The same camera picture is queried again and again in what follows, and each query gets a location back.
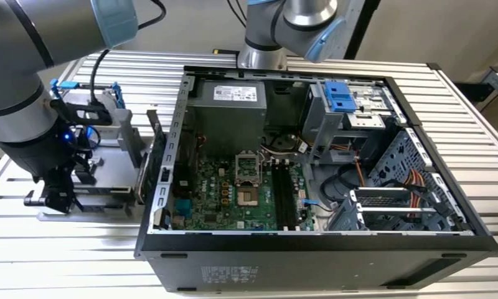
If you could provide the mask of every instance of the side panel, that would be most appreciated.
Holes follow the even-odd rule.
[[[483,252],[145,252],[168,291],[423,288]]]

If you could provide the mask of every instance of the barcode sticker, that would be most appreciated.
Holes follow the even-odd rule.
[[[257,88],[219,85],[215,87],[215,100],[257,102]]]

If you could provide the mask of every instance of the chip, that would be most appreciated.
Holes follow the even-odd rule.
[[[240,187],[237,189],[239,206],[259,206],[259,189],[255,187]]]
[[[216,214],[207,214],[205,215],[205,222],[217,222],[217,215]]]

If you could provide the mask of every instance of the robotic arm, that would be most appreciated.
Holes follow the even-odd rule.
[[[312,62],[333,53],[345,18],[337,0],[248,0],[247,44],[239,56],[245,69],[285,70],[284,48]]]
[[[284,47],[323,61],[345,23],[336,10],[337,0],[248,0],[239,66],[285,69]],[[88,172],[92,151],[71,142],[76,111],[52,99],[36,73],[132,40],[139,28],[132,0],[0,0],[0,148],[44,180],[44,205],[62,213],[80,207],[71,175],[78,165]],[[96,102],[86,111],[107,116]]]
[[[48,206],[63,213],[76,202],[72,171],[92,153],[36,73],[127,42],[137,28],[132,0],[0,0],[0,148],[46,181]]]

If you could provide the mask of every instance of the green circuit board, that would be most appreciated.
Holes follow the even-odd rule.
[[[249,160],[241,162],[245,174],[256,175],[252,172],[255,163],[251,164]],[[185,217],[184,227],[176,226],[175,229],[277,230],[271,167],[269,164],[264,165],[257,187],[247,184],[237,186],[235,159],[201,159],[191,200],[191,217]],[[301,213],[305,217],[297,226],[301,230],[313,230],[311,209],[303,207],[299,198],[300,189],[304,190],[301,193],[307,193],[300,165],[291,167],[291,176],[297,219]]]

